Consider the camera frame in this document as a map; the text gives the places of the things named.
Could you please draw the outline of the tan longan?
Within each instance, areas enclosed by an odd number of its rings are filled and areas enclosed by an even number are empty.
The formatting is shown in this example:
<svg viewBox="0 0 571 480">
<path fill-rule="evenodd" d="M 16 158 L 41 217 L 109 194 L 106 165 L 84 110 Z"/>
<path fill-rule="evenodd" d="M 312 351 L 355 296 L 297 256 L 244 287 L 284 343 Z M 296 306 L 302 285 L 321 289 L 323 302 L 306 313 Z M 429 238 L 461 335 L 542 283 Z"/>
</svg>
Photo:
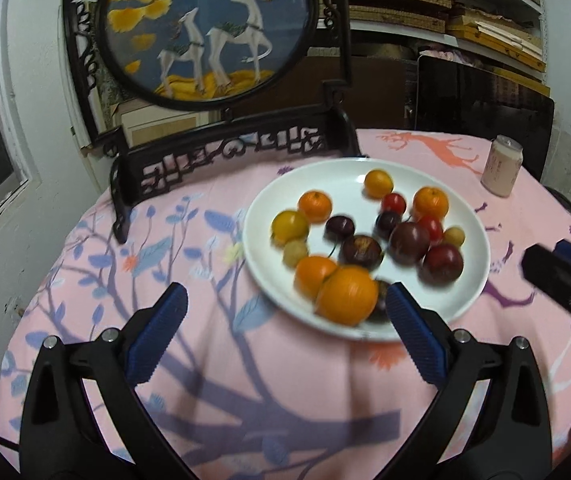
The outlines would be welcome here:
<svg viewBox="0 0 571 480">
<path fill-rule="evenodd" d="M 283 246 L 283 263 L 290 269 L 296 266 L 309 256 L 309 249 L 306 240 L 290 240 Z"/>
<path fill-rule="evenodd" d="M 465 233 L 460 226 L 450 226 L 443 234 L 443 242 L 456 247 L 462 247 L 465 242 Z"/>
</svg>

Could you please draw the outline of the dark red plum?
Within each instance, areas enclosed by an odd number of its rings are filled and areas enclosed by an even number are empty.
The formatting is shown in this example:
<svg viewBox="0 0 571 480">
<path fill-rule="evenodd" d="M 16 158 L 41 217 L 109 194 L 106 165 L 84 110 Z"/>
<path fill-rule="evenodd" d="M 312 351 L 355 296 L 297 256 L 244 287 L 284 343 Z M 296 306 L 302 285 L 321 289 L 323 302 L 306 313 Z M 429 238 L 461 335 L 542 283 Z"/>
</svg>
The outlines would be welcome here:
<svg viewBox="0 0 571 480">
<path fill-rule="evenodd" d="M 459 248 L 451 244 L 433 246 L 425 255 L 420 278 L 435 286 L 445 286 L 460 278 L 464 262 Z"/>
<path fill-rule="evenodd" d="M 389 237 L 389 255 L 403 266 L 414 266 L 429 251 L 430 233 L 417 222 L 401 222 Z"/>
</svg>

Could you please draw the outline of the orange tangerine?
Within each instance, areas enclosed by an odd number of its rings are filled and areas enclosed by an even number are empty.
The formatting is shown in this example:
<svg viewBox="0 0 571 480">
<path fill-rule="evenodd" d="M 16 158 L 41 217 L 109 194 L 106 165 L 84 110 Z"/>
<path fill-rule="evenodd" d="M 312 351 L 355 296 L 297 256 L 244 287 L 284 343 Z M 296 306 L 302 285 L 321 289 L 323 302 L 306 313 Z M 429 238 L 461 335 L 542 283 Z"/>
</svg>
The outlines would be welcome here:
<svg viewBox="0 0 571 480">
<path fill-rule="evenodd" d="M 431 217 L 443 220 L 449 212 L 449 198 L 441 188 L 423 186 L 413 196 L 412 217 L 421 219 Z"/>
</svg>

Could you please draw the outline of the dark mangosteen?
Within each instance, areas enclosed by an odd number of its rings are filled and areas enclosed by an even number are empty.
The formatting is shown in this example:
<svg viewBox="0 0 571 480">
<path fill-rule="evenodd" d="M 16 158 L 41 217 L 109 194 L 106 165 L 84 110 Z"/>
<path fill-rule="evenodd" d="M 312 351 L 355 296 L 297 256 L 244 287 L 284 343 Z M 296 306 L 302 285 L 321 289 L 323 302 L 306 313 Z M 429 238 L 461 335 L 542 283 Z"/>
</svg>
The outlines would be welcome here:
<svg viewBox="0 0 571 480">
<path fill-rule="evenodd" d="M 384 280 L 376 280 L 375 284 L 378 285 L 378 300 L 369 315 L 368 321 L 372 323 L 385 323 L 389 319 L 386 309 L 386 296 L 391 284 Z"/>
<path fill-rule="evenodd" d="M 340 258 L 343 263 L 362 266 L 371 271 L 381 264 L 383 250 L 372 236 L 355 234 L 343 241 Z"/>
</svg>

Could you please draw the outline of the dark cherry plum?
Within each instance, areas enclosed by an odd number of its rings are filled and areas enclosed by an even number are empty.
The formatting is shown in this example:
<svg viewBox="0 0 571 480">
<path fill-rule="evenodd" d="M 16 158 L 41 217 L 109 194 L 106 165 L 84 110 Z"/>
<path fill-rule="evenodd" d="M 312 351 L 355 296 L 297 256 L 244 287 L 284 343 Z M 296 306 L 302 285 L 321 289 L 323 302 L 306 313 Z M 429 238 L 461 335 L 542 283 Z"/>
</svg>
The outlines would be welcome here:
<svg viewBox="0 0 571 480">
<path fill-rule="evenodd" d="M 332 243 L 343 243 L 356 232 L 355 222 L 351 217 L 336 214 L 325 222 L 325 239 Z"/>
<path fill-rule="evenodd" d="M 392 210 L 384 210 L 378 215 L 374 223 L 374 233 L 382 240 L 389 240 L 396 226 L 403 221 L 403 217 Z"/>
</svg>

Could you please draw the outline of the large orange front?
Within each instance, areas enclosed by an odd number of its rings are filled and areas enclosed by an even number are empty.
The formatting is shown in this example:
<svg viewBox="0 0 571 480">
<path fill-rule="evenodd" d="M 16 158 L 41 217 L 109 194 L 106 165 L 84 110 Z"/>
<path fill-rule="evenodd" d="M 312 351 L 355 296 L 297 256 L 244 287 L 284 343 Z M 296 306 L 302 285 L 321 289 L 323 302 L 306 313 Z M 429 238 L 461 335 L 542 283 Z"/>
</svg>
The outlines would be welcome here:
<svg viewBox="0 0 571 480">
<path fill-rule="evenodd" d="M 360 266 L 341 266 L 323 283 L 315 312 L 326 320 L 354 327 L 373 312 L 379 300 L 379 285 Z"/>
</svg>

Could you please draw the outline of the large orange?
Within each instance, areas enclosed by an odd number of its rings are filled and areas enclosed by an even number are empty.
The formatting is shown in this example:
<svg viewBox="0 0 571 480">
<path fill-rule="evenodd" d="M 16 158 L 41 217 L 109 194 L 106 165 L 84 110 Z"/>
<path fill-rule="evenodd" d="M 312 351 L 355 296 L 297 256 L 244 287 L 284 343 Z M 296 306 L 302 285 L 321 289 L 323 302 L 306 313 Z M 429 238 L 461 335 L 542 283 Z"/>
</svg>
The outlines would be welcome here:
<svg viewBox="0 0 571 480">
<path fill-rule="evenodd" d="M 323 283 L 339 265 L 331 258 L 312 255 L 297 263 L 294 276 L 295 288 L 309 300 L 315 300 Z"/>
<path fill-rule="evenodd" d="M 341 266 L 323 283 L 315 312 L 326 320 L 354 327 L 373 312 L 379 300 L 379 285 L 360 266 Z"/>
</svg>

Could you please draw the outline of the yellow passion fruit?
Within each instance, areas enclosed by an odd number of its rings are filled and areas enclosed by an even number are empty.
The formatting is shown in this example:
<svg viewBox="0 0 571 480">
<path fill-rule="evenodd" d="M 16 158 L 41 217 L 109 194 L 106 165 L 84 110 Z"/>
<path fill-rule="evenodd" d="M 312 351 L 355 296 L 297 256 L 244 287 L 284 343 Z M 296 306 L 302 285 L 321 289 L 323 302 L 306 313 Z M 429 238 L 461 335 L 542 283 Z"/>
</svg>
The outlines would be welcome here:
<svg viewBox="0 0 571 480">
<path fill-rule="evenodd" d="M 271 222 L 271 239 L 276 246 L 284 246 L 292 240 L 306 240 L 309 222 L 298 210 L 279 212 Z"/>
</svg>

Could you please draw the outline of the beige beverage can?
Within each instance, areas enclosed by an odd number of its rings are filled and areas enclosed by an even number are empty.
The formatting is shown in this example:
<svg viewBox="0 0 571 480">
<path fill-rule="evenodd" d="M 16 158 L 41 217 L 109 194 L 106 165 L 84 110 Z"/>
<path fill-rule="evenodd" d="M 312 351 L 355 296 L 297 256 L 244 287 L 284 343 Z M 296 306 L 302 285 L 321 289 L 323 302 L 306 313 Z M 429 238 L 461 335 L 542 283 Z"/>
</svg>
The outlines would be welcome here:
<svg viewBox="0 0 571 480">
<path fill-rule="evenodd" d="M 481 183 L 496 196 L 508 197 L 522 167 L 523 148 L 507 136 L 497 136 L 491 143 Z"/>
</svg>

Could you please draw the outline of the pink patterned tablecloth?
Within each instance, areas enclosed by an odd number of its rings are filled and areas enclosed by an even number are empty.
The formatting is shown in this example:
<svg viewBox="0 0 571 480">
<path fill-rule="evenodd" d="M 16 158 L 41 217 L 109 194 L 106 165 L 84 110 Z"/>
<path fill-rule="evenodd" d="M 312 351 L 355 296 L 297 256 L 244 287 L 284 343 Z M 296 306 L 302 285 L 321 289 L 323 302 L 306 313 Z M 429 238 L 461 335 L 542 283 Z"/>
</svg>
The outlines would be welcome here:
<svg viewBox="0 0 571 480">
<path fill-rule="evenodd" d="M 571 317 L 521 277 L 532 244 L 571 240 L 571 216 L 529 174 L 510 197 L 479 177 L 489 144 L 445 133 L 363 130 L 374 158 L 418 168 L 474 208 L 491 242 L 491 273 L 461 325 L 506 344 L 522 335 L 546 379 L 553 456 L 571 450 Z M 246 269 L 246 208 L 286 174 L 280 153 L 197 171 L 192 182 L 139 205 L 125 244 L 113 240 L 110 196 L 70 231 L 1 363 L 0 436 L 20 435 L 32 363 L 43 339 L 86 341 L 121 326 L 176 281 L 189 290 L 180 333 L 139 388 L 144 405 L 204 479 L 370 479 L 407 438 L 434 391 L 400 344 L 331 337 L 261 296 Z"/>
</svg>

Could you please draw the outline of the small red cherry tomato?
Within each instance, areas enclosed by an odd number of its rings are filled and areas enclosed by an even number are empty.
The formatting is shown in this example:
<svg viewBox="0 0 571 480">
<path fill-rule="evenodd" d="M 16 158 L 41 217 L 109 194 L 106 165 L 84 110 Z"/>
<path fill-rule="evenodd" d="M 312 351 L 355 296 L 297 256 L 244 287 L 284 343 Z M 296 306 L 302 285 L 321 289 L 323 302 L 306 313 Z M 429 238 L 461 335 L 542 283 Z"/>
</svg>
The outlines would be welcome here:
<svg viewBox="0 0 571 480">
<path fill-rule="evenodd" d="M 381 211 L 392 211 L 394 214 L 403 216 L 407 210 L 407 202 L 399 193 L 386 194 L 381 201 Z"/>
</svg>

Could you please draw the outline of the dark mangosteen on plate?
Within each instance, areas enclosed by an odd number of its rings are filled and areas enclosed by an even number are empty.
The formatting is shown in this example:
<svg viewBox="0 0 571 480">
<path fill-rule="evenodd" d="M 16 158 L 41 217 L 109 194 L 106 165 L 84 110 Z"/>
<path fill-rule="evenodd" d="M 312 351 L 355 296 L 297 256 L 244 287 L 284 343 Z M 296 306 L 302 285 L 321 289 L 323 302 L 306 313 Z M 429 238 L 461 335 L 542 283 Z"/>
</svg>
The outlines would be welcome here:
<svg viewBox="0 0 571 480">
<path fill-rule="evenodd" d="M 355 234 L 343 241 L 340 258 L 343 263 L 362 266 L 371 271 L 381 264 L 383 250 L 372 236 Z"/>
</svg>

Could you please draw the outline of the small yellow-orange fruit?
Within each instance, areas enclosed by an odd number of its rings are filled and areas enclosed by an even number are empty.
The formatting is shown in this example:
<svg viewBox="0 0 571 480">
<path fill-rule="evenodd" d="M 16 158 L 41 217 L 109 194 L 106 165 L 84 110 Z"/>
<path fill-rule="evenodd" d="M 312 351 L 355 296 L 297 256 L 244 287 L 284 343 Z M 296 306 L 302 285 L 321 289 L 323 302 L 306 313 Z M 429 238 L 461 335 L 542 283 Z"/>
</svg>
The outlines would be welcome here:
<svg viewBox="0 0 571 480">
<path fill-rule="evenodd" d="M 394 180 L 382 169 L 373 169 L 363 180 L 366 194 L 374 200 L 381 200 L 394 191 Z"/>
</svg>

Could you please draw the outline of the black board behind table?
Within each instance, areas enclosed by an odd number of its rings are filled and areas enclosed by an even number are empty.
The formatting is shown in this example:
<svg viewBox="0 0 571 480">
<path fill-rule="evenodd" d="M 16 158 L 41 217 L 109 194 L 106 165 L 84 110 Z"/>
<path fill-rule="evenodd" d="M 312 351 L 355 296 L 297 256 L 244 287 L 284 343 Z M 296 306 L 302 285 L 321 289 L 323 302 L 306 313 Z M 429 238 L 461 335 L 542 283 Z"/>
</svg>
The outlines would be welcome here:
<svg viewBox="0 0 571 480">
<path fill-rule="evenodd" d="M 555 102 L 506 77 L 442 58 L 417 66 L 415 129 L 494 140 L 523 148 L 523 166 L 537 180 L 549 151 Z"/>
</svg>

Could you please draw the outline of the white oval plate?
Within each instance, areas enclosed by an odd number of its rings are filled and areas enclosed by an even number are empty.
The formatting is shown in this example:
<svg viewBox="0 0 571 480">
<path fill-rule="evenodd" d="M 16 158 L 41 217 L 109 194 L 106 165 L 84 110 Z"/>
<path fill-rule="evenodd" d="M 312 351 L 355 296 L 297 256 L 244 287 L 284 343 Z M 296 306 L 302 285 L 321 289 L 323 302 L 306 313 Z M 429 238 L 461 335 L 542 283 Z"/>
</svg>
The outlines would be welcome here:
<svg viewBox="0 0 571 480">
<path fill-rule="evenodd" d="M 274 180 L 250 204 L 242 240 L 250 273 L 279 308 L 354 340 L 397 339 L 384 309 L 389 285 L 450 322 L 491 266 L 483 224 L 461 196 L 371 158 L 315 162 Z"/>
</svg>

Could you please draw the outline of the small orange mandarin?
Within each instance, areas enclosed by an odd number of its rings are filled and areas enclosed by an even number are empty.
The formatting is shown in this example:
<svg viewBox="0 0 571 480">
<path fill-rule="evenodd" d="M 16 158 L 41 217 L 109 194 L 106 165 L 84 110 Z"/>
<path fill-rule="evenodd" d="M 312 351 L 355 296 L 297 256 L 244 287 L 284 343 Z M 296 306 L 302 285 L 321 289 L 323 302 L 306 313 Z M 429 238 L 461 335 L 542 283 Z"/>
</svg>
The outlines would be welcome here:
<svg viewBox="0 0 571 480">
<path fill-rule="evenodd" d="M 323 223 L 331 217 L 333 204 L 327 194 L 310 190 L 299 197 L 297 208 L 310 223 Z"/>
</svg>

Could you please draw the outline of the round deer painting screen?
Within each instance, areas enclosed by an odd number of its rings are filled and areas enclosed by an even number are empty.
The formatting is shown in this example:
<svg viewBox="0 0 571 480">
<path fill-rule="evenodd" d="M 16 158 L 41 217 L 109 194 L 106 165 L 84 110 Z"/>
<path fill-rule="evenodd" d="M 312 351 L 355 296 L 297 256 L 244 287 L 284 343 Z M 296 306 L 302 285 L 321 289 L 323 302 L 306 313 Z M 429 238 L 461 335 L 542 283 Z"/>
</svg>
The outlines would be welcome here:
<svg viewBox="0 0 571 480">
<path fill-rule="evenodd" d="M 187 174 L 247 151 L 312 155 L 360 152 L 343 110 L 353 81 L 347 0 L 62 0 L 66 58 L 90 148 L 113 160 L 112 233 L 128 238 L 131 214 L 177 188 Z M 340 73 L 320 102 L 234 116 L 290 75 L 324 28 L 339 49 Z M 100 68 L 128 96 L 215 122 L 134 148 L 125 130 L 101 130 L 90 103 Z"/>
</svg>

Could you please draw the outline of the wall shelf with boxes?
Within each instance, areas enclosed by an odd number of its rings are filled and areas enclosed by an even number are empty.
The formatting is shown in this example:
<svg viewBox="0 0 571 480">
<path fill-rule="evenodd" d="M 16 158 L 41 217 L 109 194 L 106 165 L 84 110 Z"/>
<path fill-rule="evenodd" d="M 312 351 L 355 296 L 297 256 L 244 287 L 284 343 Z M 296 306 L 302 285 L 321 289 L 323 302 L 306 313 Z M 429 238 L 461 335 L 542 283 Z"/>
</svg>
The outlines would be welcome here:
<svg viewBox="0 0 571 480">
<path fill-rule="evenodd" d="M 358 55 L 438 56 L 548 94 L 541 0 L 347 0 Z"/>
</svg>

